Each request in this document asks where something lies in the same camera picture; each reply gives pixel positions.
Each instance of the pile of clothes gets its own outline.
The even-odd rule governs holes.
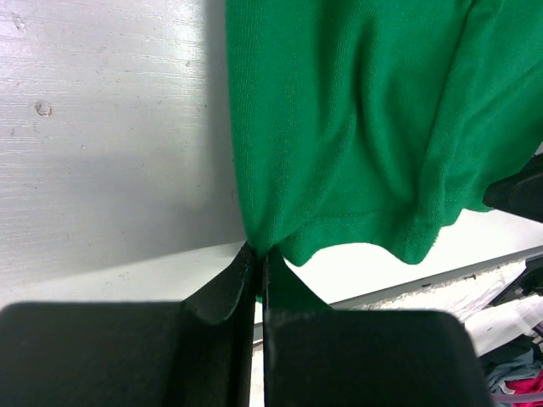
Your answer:
[[[520,336],[479,358],[493,394],[543,392],[543,353],[531,337]],[[507,404],[500,407],[543,406],[543,401]]]

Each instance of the green fabric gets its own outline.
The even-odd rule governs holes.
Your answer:
[[[227,0],[251,245],[423,260],[543,140],[543,0]]]

